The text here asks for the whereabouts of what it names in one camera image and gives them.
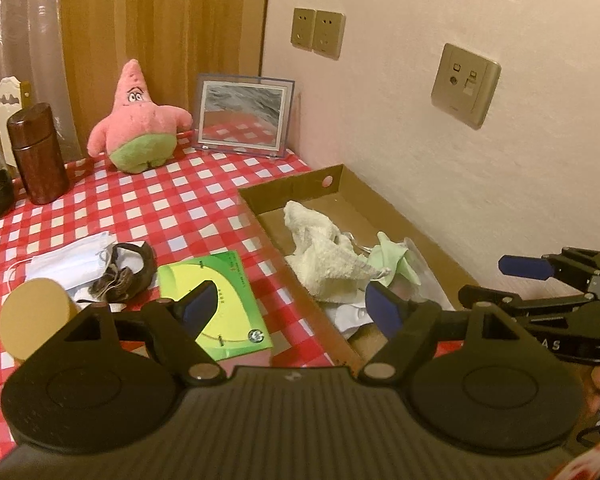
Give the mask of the person's right hand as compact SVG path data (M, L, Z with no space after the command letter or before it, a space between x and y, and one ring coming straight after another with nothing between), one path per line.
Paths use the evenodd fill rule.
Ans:
M583 390L588 414L594 414L600 408L600 366L585 367Z

